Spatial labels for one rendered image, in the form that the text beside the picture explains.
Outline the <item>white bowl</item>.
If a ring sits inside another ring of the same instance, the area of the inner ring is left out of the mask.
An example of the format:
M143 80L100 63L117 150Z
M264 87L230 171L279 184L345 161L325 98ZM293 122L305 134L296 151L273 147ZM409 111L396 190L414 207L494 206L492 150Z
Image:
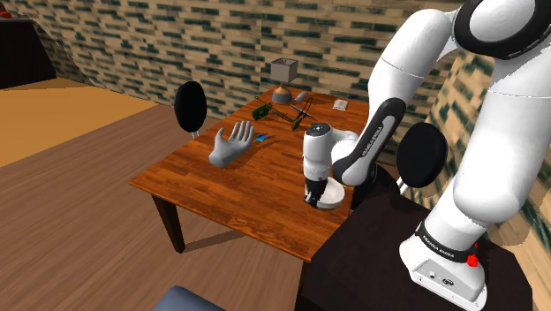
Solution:
M329 177L324 193L316 203L317 209L335 209L345 196L344 187L334 178Z

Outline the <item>brown wooden table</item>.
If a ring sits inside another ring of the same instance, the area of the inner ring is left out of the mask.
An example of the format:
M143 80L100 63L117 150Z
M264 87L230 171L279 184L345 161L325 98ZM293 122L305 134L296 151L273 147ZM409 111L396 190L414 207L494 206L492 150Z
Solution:
M308 93L313 104L310 117L298 130L270 115L253 123L268 137L255 141L239 158L220 169L208 156L219 128L229 133L238 121L249 119L254 109L271 99L266 91L158 163L130 180L130 185L150 193L174 249L190 249L185 243L177 208L187 209L211 221L239 231L305 262L349 215L352 188L335 209L313 209L304 201L302 168L303 136L313 122L361 132L366 122L366 102L351 100L347 110L333 107L335 97Z

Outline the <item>dark robot stand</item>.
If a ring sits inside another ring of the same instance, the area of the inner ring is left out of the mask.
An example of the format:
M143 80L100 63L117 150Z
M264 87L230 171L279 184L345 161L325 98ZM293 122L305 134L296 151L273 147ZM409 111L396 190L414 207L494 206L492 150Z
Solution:
M412 281L400 258L400 244L421 222L446 247L478 245L475 271L487 285L481 311L532 311L532 288L515 255L481 237L488 225L462 213L451 189L433 210L403 197L383 168L361 189L355 211L314 254L298 311L464 311Z

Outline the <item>green object with thin rods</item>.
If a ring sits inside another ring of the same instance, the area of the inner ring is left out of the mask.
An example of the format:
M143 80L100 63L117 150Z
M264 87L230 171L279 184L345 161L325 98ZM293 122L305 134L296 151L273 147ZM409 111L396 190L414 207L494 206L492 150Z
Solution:
M292 122L292 119L289 118L286 114L282 113L281 111L277 110L271 102L265 102L261 100L258 96L254 97L256 100L262 103L262 105L252 111L252 117L255 121L258 121L262 118L264 118L269 112L274 112L278 117L287 120L289 122Z

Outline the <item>grey hand sculpture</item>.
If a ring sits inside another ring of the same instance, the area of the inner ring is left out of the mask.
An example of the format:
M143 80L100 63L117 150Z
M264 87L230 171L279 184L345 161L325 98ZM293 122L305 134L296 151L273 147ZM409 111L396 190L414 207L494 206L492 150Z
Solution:
M217 168L225 168L243 155L251 146L254 138L254 127L251 126L250 121L237 122L227 140L223 138L223 131L223 127L218 130L214 149L208 156L210 163Z

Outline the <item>black oval-back chair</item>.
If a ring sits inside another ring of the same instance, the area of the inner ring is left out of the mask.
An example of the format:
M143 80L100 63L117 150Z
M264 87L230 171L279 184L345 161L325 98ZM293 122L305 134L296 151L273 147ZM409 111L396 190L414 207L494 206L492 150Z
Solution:
M200 83L191 80L181 85L176 92L174 111L180 127L192 134L200 135L200 129L207 117L207 101Z
M400 194L435 181L447 156L448 143L437 127L425 122L413 125L396 152L396 167L400 175L396 183Z

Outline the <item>table lamp with grey shade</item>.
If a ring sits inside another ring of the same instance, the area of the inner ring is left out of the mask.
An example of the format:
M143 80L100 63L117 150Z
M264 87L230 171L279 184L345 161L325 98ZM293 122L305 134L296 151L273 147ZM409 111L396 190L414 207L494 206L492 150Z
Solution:
M298 60L280 57L271 62L270 79L279 82L280 86L272 94L272 101L288 104L292 101L292 92L287 85L297 77Z

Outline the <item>blue-grey seat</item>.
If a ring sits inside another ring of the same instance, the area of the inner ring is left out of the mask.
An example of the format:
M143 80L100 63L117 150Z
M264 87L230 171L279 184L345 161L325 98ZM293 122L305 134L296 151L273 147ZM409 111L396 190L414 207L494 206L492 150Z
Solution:
M184 287L174 285L152 311L226 311Z

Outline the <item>dark cabinet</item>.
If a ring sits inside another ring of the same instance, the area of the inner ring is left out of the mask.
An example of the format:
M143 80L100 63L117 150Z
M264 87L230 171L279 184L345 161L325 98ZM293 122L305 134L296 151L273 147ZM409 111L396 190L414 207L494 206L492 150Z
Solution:
M31 19L0 17L0 89L56 77Z

